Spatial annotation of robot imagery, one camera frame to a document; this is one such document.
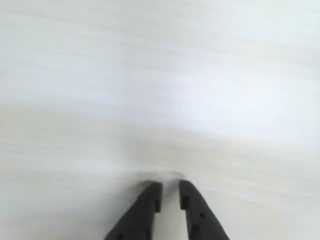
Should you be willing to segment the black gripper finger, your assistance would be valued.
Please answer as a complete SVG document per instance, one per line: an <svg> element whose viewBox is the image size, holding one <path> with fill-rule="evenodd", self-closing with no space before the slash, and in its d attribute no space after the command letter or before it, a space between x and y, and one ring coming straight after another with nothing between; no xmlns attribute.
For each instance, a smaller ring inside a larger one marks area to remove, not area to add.
<svg viewBox="0 0 320 240"><path fill-rule="evenodd" d="M202 194L188 180L179 181L180 209L185 211L190 240L229 240Z"/></svg>
<svg viewBox="0 0 320 240"><path fill-rule="evenodd" d="M105 236L106 240L153 239L155 214L161 212L163 184L151 181Z"/></svg>

